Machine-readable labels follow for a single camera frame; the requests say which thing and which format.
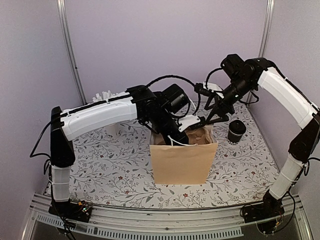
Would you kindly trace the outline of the kraft paper takeout bag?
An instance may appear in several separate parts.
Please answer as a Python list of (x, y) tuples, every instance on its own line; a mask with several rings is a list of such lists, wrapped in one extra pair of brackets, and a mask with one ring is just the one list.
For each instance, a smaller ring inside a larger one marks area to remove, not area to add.
[(200, 185), (209, 175), (218, 142), (214, 127), (206, 125), (209, 144), (166, 145), (161, 134), (150, 134), (150, 162), (155, 184), (159, 185)]

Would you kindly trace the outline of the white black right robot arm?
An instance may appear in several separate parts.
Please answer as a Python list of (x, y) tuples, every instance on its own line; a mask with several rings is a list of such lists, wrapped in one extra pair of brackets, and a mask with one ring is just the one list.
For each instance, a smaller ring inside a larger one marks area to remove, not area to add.
[(262, 201), (245, 204), (239, 214), (245, 223), (257, 223), (262, 234), (274, 234), (289, 224), (284, 219), (283, 199), (293, 199), (292, 188), (308, 171), (312, 153), (319, 144), (320, 109), (266, 58), (244, 60), (237, 54), (229, 54), (217, 70), (224, 72), (230, 82), (223, 88), (210, 83), (209, 78), (202, 83), (207, 97), (208, 124), (229, 120), (235, 113), (235, 104), (256, 90), (264, 91), (271, 98), (264, 123), (270, 125), (276, 143), (288, 150), (282, 155), (279, 174)]

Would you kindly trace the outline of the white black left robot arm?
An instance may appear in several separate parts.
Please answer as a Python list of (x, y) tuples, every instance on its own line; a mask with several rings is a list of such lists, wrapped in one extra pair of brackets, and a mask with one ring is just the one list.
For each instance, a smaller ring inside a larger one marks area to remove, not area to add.
[(89, 103), (87, 105), (51, 111), (50, 154), (52, 199), (55, 209), (63, 216), (74, 213), (74, 205), (69, 202), (70, 170), (76, 158), (72, 141), (93, 130), (123, 121), (138, 120), (161, 134), (166, 144), (171, 140), (187, 144), (189, 139), (174, 120), (173, 115), (184, 106), (190, 106), (186, 93), (177, 84), (164, 91), (151, 91), (146, 85), (128, 88), (115, 97)]

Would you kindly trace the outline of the brown pulp cup carrier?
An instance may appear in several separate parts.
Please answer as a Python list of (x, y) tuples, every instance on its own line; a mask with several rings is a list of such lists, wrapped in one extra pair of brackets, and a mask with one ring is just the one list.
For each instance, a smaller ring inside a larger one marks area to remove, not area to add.
[(207, 138), (207, 132), (204, 128), (188, 129), (185, 133), (188, 137), (189, 145), (205, 145), (210, 143), (210, 139)]

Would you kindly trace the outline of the black paper coffee cup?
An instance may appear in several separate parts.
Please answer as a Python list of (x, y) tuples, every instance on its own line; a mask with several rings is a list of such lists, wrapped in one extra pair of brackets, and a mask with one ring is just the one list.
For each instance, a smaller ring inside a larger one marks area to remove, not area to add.
[(235, 146), (241, 141), (243, 135), (244, 135), (243, 132), (238, 133), (238, 132), (233, 132), (229, 130), (227, 134), (227, 141), (229, 144)]

